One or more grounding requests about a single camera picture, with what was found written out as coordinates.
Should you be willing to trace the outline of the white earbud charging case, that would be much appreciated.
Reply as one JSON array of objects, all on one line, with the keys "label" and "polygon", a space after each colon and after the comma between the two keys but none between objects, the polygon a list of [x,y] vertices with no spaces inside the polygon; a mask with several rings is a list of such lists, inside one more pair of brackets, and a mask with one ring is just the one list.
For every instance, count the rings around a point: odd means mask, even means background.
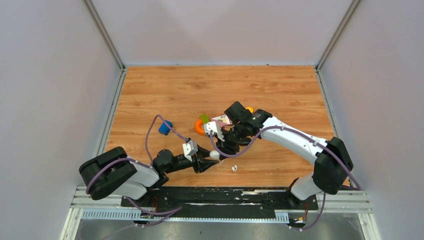
[{"label": "white earbud charging case", "polygon": [[219,160],[220,159],[220,153],[216,150],[212,150],[209,152],[209,157],[212,159]]}]

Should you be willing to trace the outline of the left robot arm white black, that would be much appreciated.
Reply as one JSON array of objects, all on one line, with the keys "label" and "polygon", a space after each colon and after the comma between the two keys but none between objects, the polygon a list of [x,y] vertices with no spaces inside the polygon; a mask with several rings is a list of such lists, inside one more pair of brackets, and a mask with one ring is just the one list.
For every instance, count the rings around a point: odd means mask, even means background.
[{"label": "left robot arm white black", "polygon": [[197,146],[183,147],[184,153],[174,155],[162,149],[151,165],[129,157],[123,147],[115,147],[83,163],[78,171],[86,185],[86,194],[93,200],[110,195],[129,197],[140,206],[153,201],[150,189],[157,189],[169,181],[168,174],[192,168],[202,173],[220,162],[220,154]]}]

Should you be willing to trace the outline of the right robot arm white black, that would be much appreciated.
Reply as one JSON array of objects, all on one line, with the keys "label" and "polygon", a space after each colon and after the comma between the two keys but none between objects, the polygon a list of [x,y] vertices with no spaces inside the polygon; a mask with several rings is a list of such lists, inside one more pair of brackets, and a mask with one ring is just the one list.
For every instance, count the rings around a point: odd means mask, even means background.
[{"label": "right robot arm white black", "polygon": [[295,179],[288,187],[285,201],[292,209],[298,209],[308,197],[318,193],[336,195],[351,176],[352,159],[343,140],[336,136],[327,140],[307,134],[265,110],[249,110],[238,101],[224,113],[232,127],[213,132],[214,147],[222,159],[243,154],[240,149],[243,141],[250,140],[247,144],[250,148],[255,140],[261,139],[292,151],[313,166],[311,173]]}]

